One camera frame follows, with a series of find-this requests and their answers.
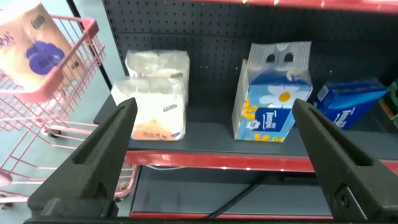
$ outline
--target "metal shelf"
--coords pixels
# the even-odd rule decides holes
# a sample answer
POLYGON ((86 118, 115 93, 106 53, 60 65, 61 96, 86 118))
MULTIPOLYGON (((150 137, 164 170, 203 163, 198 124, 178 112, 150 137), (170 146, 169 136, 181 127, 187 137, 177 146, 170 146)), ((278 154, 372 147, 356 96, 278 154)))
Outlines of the metal shelf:
MULTIPOLYGON (((237 195, 264 172, 245 170, 179 169, 159 171, 143 166, 136 185, 131 217, 204 217, 237 195)), ((225 215, 330 218, 315 175, 267 173, 258 188, 225 215)))
MULTIPOLYGON (((109 96, 95 118, 95 123, 100 123, 115 107, 112 96, 109 96)), ((233 139, 230 119, 231 111, 228 108, 188 107, 187 131, 182 140, 172 142, 131 140, 127 161, 131 164, 165 166, 225 166, 235 169, 262 167, 265 170, 312 171, 308 158, 303 161, 302 157, 307 157, 307 152, 296 128, 290 131, 283 143, 237 141, 233 139), (186 157, 179 157, 181 155, 178 154, 186 154, 186 157), (228 156, 240 158, 242 161, 228 162, 228 156), (259 161, 259 164, 256 164, 253 161, 256 158, 277 159, 283 164, 278 166, 271 161, 259 161)), ((346 133, 368 153, 376 158, 389 160, 387 161, 391 165, 389 167, 398 173, 398 151, 394 150, 398 145, 398 133, 379 105, 375 105, 353 126, 353 130, 346 133)))
MULTIPOLYGON (((190 56, 185 137, 177 142, 132 140, 126 155, 130 164, 313 172, 295 128, 283 144, 233 139, 239 70, 253 42, 312 41, 310 101, 326 81, 378 77, 388 84, 398 76, 397 16, 313 10, 392 12, 392 3, 278 1, 278 6, 294 8, 274 7, 274 0, 103 1, 122 62, 129 49, 186 50, 190 56)), ((95 122, 114 107, 108 98, 95 122)), ((398 174, 397 130, 380 112, 377 105, 346 133, 398 174)))

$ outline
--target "black pegboard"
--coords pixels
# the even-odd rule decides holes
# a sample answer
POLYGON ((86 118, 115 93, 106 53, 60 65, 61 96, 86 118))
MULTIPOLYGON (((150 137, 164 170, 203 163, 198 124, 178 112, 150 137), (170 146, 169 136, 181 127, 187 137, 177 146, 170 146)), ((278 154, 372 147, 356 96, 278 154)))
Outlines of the black pegboard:
POLYGON ((104 0, 104 6, 123 66, 128 49, 188 51, 191 105, 203 88, 233 102, 253 42, 311 40, 314 93, 327 80, 386 75, 398 59, 398 16, 391 14, 169 0, 104 0))

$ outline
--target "cart wheel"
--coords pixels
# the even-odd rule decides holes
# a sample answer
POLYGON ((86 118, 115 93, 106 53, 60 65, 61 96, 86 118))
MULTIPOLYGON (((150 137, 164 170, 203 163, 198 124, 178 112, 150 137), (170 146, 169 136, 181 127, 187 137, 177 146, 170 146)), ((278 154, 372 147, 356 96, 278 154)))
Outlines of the cart wheel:
POLYGON ((58 136, 56 136, 55 134, 61 134, 60 130, 51 130, 51 129, 50 130, 42 129, 41 132, 42 132, 42 134, 44 134, 45 136, 48 136, 50 138, 58 138, 58 136))
MULTIPOLYGON (((4 194, 0 194, 0 197, 7 197, 4 194)), ((1 210, 7 210, 7 208, 11 208, 14 204, 13 203, 0 203, 1 210)))
POLYGON ((113 200, 114 200, 116 203, 119 203, 119 202, 124 201, 124 199, 126 199, 128 196, 129 196, 129 194, 127 194, 127 195, 124 196, 124 197, 116 197, 116 198, 114 198, 113 200))

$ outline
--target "blue packaging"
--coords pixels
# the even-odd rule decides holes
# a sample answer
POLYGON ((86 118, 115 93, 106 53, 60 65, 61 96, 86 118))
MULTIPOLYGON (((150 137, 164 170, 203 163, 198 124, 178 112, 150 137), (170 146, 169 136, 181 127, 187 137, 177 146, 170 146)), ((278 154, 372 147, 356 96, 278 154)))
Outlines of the blue packaging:
POLYGON ((269 51, 257 55, 265 54, 261 57, 264 60, 272 55, 273 66, 259 68, 261 63, 258 61, 243 61, 232 115, 234 138, 283 142, 294 124, 292 107, 295 99, 307 100, 312 92, 308 72, 310 42, 261 47, 269 51), (289 54, 293 60, 284 62, 289 54), (306 58, 304 64, 299 61, 303 56, 306 58))
POLYGON ((376 78, 327 82, 319 91, 314 106, 339 128, 348 129, 386 92, 386 87, 376 78))

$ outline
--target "white daisy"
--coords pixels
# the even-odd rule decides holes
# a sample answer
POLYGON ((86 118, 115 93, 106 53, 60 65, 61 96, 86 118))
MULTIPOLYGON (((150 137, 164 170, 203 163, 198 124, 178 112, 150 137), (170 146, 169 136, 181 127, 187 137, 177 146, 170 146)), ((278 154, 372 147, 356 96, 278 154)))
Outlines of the white daisy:
POLYGON ((308 91, 299 89, 299 86, 268 86, 270 95, 260 97, 260 104, 268 108, 292 108, 296 99, 307 100, 308 91))

